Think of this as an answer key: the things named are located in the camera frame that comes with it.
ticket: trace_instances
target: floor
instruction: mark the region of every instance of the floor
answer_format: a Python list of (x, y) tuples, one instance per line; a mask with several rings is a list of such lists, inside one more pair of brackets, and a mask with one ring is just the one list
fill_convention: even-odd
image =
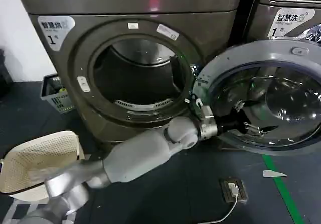
[[(40, 100), (40, 87), (38, 82), (16, 83), (0, 98), (1, 156), (26, 140), (61, 130), (73, 130), (85, 154), (95, 156), (95, 140), (77, 112), (55, 112)], [(133, 182), (92, 191), (90, 201), (77, 212), (75, 223), (187, 224), (220, 219), (230, 208), (219, 184), (227, 177), (243, 180), (248, 201), (238, 203), (224, 223), (319, 223), (320, 154), (321, 150), (295, 157), (271, 157), (277, 171), (287, 174), (278, 178), (285, 187), (280, 192), (273, 178), (263, 178), (267, 167), (261, 155), (218, 151), (216, 141), (200, 143)], [(10, 197), (0, 195), (0, 221), (12, 202)], [(16, 215), (21, 218), (26, 211)]]

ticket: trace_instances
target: plastic basket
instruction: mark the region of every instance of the plastic basket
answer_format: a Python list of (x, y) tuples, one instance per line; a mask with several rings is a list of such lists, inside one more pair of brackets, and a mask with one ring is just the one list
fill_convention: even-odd
[(52, 107), (60, 113), (67, 113), (75, 109), (69, 99), (67, 91), (60, 81), (57, 74), (52, 74), (44, 77), (41, 87), (40, 98), (47, 101)]
[(49, 167), (63, 168), (77, 159), (84, 159), (78, 136), (61, 131), (43, 136), (11, 149), (2, 159), (0, 192), (23, 201), (48, 197), (43, 181), (35, 184), (29, 171)]

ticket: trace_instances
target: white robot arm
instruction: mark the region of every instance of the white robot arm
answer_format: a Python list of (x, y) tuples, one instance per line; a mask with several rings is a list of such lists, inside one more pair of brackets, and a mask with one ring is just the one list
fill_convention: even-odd
[(248, 128), (248, 120), (239, 108), (227, 116), (216, 117), (216, 121), (209, 106), (199, 103), (198, 107), (198, 118), (175, 117), (159, 129), (118, 144), (104, 160), (80, 160), (60, 170), (45, 181), (50, 198), (47, 206), (30, 213), (20, 224), (61, 223), (65, 215), (88, 201), (84, 183), (91, 188), (103, 188), (114, 182), (129, 182), (165, 163), (175, 153), (191, 148), (198, 140), (230, 129), (260, 132), (255, 126)]

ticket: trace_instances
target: green tape line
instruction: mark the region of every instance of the green tape line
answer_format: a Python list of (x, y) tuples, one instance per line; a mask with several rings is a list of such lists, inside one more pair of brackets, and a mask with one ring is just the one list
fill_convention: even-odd
[[(268, 169), (273, 170), (273, 171), (277, 171), (270, 156), (262, 155), (262, 157), (263, 157), (264, 163)], [(293, 222), (295, 224), (304, 224), (303, 219), (302, 219), (300, 213), (298, 212), (298, 210), (295, 206), (295, 203), (294, 203), (293, 199), (291, 198), (289, 191), (285, 187), (282, 177), (273, 177), (273, 180), (275, 182), (277, 189), (279, 190), (279, 192), (282, 196), (282, 199), (286, 205), (287, 210), (289, 211), (289, 213), (291, 215)]]

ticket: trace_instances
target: white wall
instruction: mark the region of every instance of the white wall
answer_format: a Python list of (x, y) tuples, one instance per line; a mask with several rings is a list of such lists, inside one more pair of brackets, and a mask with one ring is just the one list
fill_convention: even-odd
[(0, 0), (0, 48), (14, 82), (56, 73), (20, 0)]

